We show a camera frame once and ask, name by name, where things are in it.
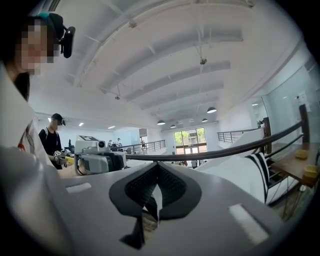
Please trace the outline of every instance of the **window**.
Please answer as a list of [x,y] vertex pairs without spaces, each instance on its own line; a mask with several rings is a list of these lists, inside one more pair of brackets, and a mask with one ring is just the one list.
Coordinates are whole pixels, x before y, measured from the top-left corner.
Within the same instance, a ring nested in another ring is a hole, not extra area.
[[176,131],[174,140],[177,155],[207,152],[205,128]]
[[206,135],[205,135],[205,128],[199,128],[199,129],[196,129],[196,134],[197,134],[197,137],[198,137],[198,143],[207,143],[207,140],[206,140]]
[[175,146],[183,146],[184,144],[182,143],[182,133],[181,131],[175,132],[174,133],[174,140],[175,140]]

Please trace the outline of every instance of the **glass door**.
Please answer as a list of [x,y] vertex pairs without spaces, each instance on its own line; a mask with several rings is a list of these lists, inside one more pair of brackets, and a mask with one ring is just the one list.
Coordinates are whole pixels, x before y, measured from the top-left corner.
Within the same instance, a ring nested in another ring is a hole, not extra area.
[[192,154],[197,154],[197,153],[199,153],[198,147],[192,147],[192,148],[191,148],[191,152],[192,152]]
[[186,154],[191,154],[191,148],[187,147],[184,150]]

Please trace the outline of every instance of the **floor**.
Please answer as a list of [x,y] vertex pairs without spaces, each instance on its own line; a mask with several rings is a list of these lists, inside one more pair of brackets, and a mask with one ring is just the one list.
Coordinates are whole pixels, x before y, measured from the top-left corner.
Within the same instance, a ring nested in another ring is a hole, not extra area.
[[295,187],[289,192],[289,195],[277,201],[271,208],[277,212],[280,218],[286,222],[292,216],[304,210],[307,203],[313,197],[315,188],[305,187],[305,191],[300,192],[299,187]]

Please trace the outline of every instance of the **white backpack strap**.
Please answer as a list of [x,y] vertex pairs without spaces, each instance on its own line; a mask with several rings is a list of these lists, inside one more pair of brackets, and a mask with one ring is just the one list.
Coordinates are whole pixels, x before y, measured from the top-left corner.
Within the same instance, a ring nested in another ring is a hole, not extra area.
[[47,137],[48,137],[48,128],[46,127],[45,129],[44,129],[44,131],[45,131],[45,140],[47,140]]

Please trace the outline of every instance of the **yellow object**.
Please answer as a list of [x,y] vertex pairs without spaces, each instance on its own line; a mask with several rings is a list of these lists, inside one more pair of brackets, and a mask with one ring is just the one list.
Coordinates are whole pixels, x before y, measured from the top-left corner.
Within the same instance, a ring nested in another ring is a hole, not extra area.
[[299,158],[299,159],[304,160],[304,159],[308,158],[308,154],[309,154],[308,150],[300,149],[295,152],[295,158]]
[[318,176],[318,166],[308,164],[304,167],[304,176],[316,178]]
[[66,162],[67,162],[67,163],[69,163],[69,164],[75,164],[75,159],[74,159],[74,158],[69,157],[69,156],[66,156],[65,159],[66,159]]

